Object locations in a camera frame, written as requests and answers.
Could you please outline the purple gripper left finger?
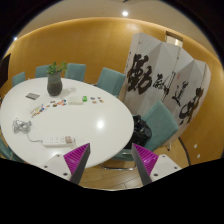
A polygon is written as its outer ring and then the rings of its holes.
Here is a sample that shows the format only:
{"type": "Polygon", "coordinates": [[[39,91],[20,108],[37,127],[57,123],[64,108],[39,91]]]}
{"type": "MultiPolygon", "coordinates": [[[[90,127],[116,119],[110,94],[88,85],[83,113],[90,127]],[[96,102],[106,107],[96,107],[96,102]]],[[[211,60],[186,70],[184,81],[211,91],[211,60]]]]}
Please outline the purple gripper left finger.
{"type": "Polygon", "coordinates": [[[71,172],[70,181],[78,184],[90,156],[90,144],[84,144],[64,155],[65,162],[71,172]]]}

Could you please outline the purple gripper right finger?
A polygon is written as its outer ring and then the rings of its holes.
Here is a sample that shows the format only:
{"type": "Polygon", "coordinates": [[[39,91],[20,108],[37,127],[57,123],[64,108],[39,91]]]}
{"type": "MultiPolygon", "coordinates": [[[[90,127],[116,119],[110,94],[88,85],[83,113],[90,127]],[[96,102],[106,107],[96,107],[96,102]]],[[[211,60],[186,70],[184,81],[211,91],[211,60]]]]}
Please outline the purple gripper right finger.
{"type": "Polygon", "coordinates": [[[142,184],[150,184],[152,182],[150,174],[158,160],[158,155],[137,144],[132,144],[131,154],[137,165],[142,184]]]}

